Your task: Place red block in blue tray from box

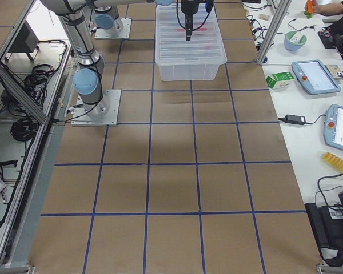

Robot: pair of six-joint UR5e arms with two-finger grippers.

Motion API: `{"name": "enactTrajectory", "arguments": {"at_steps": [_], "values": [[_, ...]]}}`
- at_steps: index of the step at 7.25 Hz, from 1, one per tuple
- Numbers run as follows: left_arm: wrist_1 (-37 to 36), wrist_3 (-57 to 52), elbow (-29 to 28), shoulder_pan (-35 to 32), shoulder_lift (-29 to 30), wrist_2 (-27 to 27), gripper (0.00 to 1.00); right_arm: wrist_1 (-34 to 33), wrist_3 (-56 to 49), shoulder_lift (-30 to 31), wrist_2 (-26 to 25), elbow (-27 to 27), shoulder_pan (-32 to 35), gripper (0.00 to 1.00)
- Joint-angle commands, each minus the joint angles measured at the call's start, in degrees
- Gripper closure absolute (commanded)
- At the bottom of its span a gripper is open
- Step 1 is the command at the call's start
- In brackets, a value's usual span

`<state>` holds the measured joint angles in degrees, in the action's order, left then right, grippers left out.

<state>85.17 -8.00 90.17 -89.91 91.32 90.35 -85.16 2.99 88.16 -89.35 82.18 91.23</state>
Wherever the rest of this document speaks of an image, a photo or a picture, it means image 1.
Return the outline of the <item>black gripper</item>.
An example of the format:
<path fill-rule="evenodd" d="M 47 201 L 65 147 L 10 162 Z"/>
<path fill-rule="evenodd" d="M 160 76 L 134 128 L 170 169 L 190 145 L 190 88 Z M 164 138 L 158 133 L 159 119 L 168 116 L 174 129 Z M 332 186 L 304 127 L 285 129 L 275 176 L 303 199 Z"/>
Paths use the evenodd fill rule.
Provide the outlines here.
<path fill-rule="evenodd" d="M 186 17 L 189 17 L 189 40 L 191 40 L 193 34 L 193 15 L 198 12 L 199 0 L 182 0 L 181 11 Z"/>

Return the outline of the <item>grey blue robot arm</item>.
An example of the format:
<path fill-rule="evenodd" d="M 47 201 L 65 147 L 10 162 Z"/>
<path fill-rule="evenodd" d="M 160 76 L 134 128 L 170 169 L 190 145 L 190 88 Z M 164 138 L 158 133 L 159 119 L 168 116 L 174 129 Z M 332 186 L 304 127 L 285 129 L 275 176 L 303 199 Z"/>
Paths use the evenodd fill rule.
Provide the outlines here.
<path fill-rule="evenodd" d="M 117 6 L 99 7 L 95 11 L 95 23 L 108 33 L 115 34 L 123 30 Z"/>
<path fill-rule="evenodd" d="M 74 75 L 73 85 L 82 99 L 85 113 L 106 113 L 109 106 L 103 98 L 101 87 L 104 61 L 94 48 L 83 10 L 97 10 L 101 15 L 109 16 L 108 23 L 112 28 L 120 21 L 119 5 L 142 3 L 142 1 L 42 1 L 41 3 L 58 16 L 77 53 L 80 69 Z"/>

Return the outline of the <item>person's hand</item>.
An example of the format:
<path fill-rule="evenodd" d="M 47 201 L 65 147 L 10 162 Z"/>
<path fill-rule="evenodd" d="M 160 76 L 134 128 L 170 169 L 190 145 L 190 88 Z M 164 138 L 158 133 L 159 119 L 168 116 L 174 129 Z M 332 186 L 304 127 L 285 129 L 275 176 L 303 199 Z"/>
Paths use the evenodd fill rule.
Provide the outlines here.
<path fill-rule="evenodd" d="M 312 0 L 312 11 L 314 14 L 325 15 L 326 5 L 320 5 L 317 0 Z"/>

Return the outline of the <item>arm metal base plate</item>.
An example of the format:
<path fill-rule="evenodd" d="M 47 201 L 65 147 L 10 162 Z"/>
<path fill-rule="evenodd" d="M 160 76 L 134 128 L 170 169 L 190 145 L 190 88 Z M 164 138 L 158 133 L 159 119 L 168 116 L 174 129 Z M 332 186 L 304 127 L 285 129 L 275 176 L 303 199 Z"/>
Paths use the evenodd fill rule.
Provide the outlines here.
<path fill-rule="evenodd" d="M 114 21 L 98 16 L 95 22 L 97 24 L 95 39 L 97 40 L 129 39 L 130 37 L 131 18 L 118 18 Z"/>
<path fill-rule="evenodd" d="M 103 98 L 98 105 L 88 112 L 92 106 L 83 104 L 78 96 L 77 104 L 82 104 L 73 112 L 72 126 L 116 126 L 118 122 L 121 90 L 103 90 Z"/>

